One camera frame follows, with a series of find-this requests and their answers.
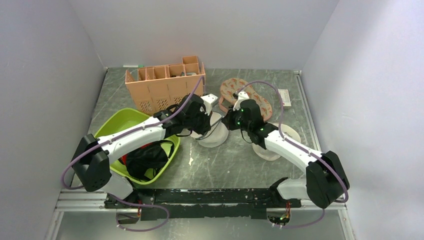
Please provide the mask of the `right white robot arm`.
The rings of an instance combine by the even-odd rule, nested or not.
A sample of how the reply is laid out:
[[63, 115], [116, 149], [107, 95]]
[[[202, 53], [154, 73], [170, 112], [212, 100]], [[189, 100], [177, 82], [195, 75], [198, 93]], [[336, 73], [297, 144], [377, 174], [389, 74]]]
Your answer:
[[282, 178], [270, 187], [269, 199], [275, 207], [297, 199], [310, 200], [325, 209], [348, 200], [350, 184], [338, 155], [307, 148], [264, 121], [254, 100], [243, 100], [239, 108], [229, 109], [222, 122], [228, 130], [247, 133], [252, 144], [280, 155], [304, 172], [304, 179]]

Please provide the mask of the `white round mesh laundry bag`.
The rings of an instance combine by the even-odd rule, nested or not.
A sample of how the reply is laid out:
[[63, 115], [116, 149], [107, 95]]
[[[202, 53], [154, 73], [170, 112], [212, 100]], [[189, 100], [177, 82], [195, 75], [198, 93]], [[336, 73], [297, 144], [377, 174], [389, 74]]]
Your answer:
[[229, 135], [229, 130], [222, 123], [222, 118], [223, 116], [220, 113], [212, 112], [210, 118], [211, 130], [204, 135], [200, 135], [193, 131], [190, 137], [205, 148], [215, 148], [220, 146], [226, 141]]

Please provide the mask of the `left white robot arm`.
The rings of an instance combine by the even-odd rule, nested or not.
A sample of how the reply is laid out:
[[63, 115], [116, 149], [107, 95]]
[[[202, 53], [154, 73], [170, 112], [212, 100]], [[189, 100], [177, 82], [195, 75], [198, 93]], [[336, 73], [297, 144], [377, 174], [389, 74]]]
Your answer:
[[134, 207], [139, 194], [129, 180], [111, 172], [110, 165], [144, 145], [165, 140], [183, 130], [199, 135], [207, 133], [217, 100], [214, 94], [187, 95], [174, 112], [162, 110], [135, 126], [99, 138], [92, 134], [83, 136], [70, 163], [81, 188], [87, 192], [102, 190], [117, 196], [124, 207]]

